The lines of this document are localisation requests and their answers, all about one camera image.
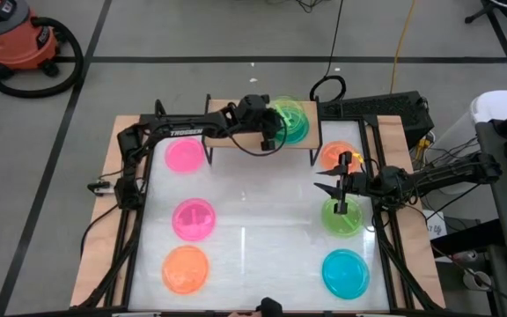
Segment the red shop vacuum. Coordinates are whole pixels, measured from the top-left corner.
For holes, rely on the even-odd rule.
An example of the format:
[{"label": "red shop vacuum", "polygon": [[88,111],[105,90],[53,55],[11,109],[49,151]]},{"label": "red shop vacuum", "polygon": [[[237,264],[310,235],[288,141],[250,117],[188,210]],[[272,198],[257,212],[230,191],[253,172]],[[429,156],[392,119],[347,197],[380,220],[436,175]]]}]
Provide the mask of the red shop vacuum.
[{"label": "red shop vacuum", "polygon": [[[60,45],[69,42],[75,67],[71,75],[53,87],[24,91],[3,81],[21,70],[42,70],[49,77],[60,73],[55,57]],[[64,92],[80,78],[84,56],[76,37],[52,18],[36,17],[25,0],[0,0],[0,92],[20,98],[42,98]]]}]

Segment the concrete floor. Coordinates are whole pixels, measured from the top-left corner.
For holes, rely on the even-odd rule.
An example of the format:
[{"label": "concrete floor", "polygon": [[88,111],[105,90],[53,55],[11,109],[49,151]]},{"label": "concrete floor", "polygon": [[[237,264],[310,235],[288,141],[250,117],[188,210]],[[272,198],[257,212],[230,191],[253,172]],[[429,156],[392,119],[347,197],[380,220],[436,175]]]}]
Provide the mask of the concrete floor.
[{"label": "concrete floor", "polygon": [[[327,65],[291,62],[294,56],[329,54],[339,1],[325,1],[311,14],[293,1],[273,2],[28,0],[41,16],[67,25],[95,58],[81,92],[44,100],[0,93],[0,314],[68,307],[79,241],[94,202],[85,185],[101,171],[116,115],[149,113],[156,98],[170,113],[200,113],[207,92],[217,98],[269,93],[307,99]],[[332,70],[339,68],[346,78],[346,98],[388,93],[392,65],[365,57],[394,55],[410,3],[345,1],[335,55],[346,58]],[[474,97],[507,89],[507,54],[500,41],[507,41],[507,20],[496,13],[505,34],[500,40],[486,17],[465,25],[465,16],[480,8],[477,0],[419,1],[401,50],[401,56],[423,58],[400,64],[395,91],[417,90],[428,98],[438,135]],[[124,63],[103,56],[222,58]],[[224,56],[251,57],[224,63]],[[64,73],[71,69],[61,66]],[[25,74],[11,85],[34,88],[47,82]],[[333,97],[336,88],[322,87],[321,98]],[[481,197],[482,190],[487,189],[472,195]],[[430,201],[439,206],[450,199],[439,195]],[[456,203],[446,214],[483,221],[496,217],[493,203],[478,202]],[[18,249],[21,234],[30,244]],[[18,252],[11,265],[16,250],[25,251],[24,257]]]}]

